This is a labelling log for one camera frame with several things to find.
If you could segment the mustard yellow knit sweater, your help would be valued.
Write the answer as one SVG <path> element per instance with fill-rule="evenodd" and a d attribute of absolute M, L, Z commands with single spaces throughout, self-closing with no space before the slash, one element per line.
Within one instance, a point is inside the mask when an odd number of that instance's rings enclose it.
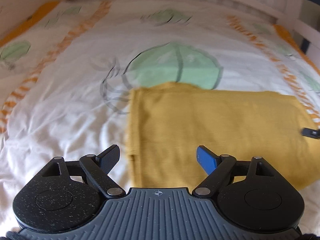
<path fill-rule="evenodd" d="M 130 93 L 126 155 L 135 187 L 188 187 L 206 174 L 196 160 L 203 145 L 239 160 L 262 156 L 296 189 L 319 179 L 319 141 L 303 105 L 276 92 L 204 90 L 164 83 Z"/>

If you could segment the white patterned duvet cover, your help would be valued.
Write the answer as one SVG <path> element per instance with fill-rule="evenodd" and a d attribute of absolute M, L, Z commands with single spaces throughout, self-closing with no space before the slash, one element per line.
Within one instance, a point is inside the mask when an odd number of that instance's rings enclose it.
<path fill-rule="evenodd" d="M 319 70 L 281 25 L 204 4 L 117 0 L 65 4 L 80 21 L 18 83 L 1 118 L 1 234 L 18 230 L 12 202 L 53 157 L 77 160 L 112 144 L 111 178 L 135 187 L 126 155 L 130 93 L 164 83 L 294 96 L 319 128 Z M 319 179 L 298 189 L 303 232 L 319 234 Z"/>

